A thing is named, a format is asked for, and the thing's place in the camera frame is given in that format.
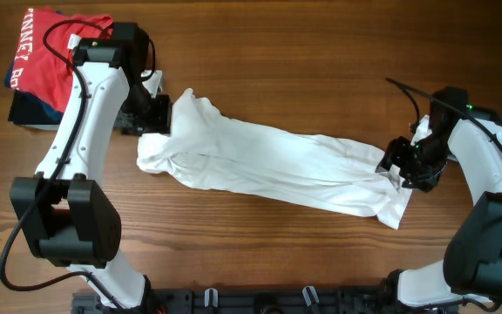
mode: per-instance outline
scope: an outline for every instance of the red cloth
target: red cloth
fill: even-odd
[[[92,22],[103,28],[113,22],[109,15],[66,17],[48,9],[28,9],[24,14],[10,79],[11,88],[30,92],[61,113],[65,111],[71,94],[72,70],[45,48],[42,38],[52,25],[70,18]],[[100,33],[89,25],[64,24],[51,32],[48,44],[72,60],[73,50],[67,48],[71,34],[98,38]]]

